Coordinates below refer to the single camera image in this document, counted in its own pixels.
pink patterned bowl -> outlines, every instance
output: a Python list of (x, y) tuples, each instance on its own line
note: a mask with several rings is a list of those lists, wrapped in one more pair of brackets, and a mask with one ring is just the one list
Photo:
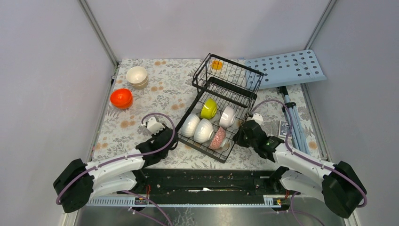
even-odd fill
[(209, 148), (216, 150), (220, 147), (223, 147), (224, 144), (226, 144), (226, 141), (227, 141), (226, 131), (222, 127), (219, 127), (215, 136), (212, 139), (211, 144), (209, 145)]

black dish rack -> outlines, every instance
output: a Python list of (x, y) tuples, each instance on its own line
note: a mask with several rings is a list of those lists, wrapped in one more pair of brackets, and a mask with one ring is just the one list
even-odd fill
[(237, 113), (233, 126), (226, 129), (228, 142), (224, 147), (212, 150), (208, 148), (211, 141), (200, 144), (192, 137), (184, 137), (178, 132), (179, 141), (225, 163), (235, 145), (233, 136), (239, 131), (240, 124), (247, 119), (254, 106), (262, 78), (263, 73), (257, 70), (209, 53), (193, 75), (192, 85), (197, 88), (197, 96), (179, 121), (176, 130), (180, 130), (190, 113), (199, 116), (206, 100), (212, 98), (217, 103), (217, 113), (209, 121), (215, 133), (219, 129), (220, 116), (225, 107), (230, 106)]

white wall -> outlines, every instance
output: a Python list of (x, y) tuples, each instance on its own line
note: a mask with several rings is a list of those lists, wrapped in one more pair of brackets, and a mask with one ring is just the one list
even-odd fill
[(333, 160), (352, 165), (368, 191), (362, 226), (398, 225), (397, 0), (341, 0), (313, 50), (327, 80), (311, 100)]
[(121, 58), (251, 58), (302, 50), (328, 0), (88, 0)]
[(0, 225), (55, 226), (54, 180), (86, 158), (112, 65), (76, 0), (0, 2)]

floral tablecloth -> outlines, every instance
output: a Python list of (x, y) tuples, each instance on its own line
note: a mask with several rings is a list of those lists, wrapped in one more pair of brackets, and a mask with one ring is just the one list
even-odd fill
[[(143, 116), (151, 112), (164, 113), (171, 117), (175, 125), (180, 121), (187, 108), (193, 102), (197, 90), (191, 85), (192, 72), (197, 69), (201, 60), (196, 59), (125, 59), (121, 62), (114, 90), (127, 88), (134, 95), (134, 103), (127, 110), (119, 110), (108, 104), (102, 123), (97, 144), (93, 147), (92, 160), (102, 160), (128, 152), (137, 144), (147, 140), (150, 132), (140, 126)], [(126, 72), (134, 66), (147, 69), (149, 83), (143, 90), (133, 89), (126, 81)], [(302, 126), (311, 155), (320, 158), (309, 111), (306, 107), (303, 93), (299, 85), (287, 87), (289, 96), (296, 102)], [(256, 103), (265, 99), (283, 101), (277, 89), (262, 89), (258, 91)], [(284, 121), (281, 106), (268, 103), (257, 109), (263, 116), (262, 128), (267, 135), (278, 135), (279, 121)], [(236, 145), (226, 163), (218, 162), (201, 152), (182, 143), (170, 151), (168, 157), (149, 168), (177, 169), (235, 169), (235, 170), (274, 170), (277, 164), (262, 159), (250, 148)]]

yellow-green bowl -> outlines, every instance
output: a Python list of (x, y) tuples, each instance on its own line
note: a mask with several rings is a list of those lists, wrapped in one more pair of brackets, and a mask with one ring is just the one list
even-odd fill
[(216, 112), (217, 112), (217, 104), (213, 99), (209, 98), (202, 107), (201, 118), (211, 119), (214, 117)]

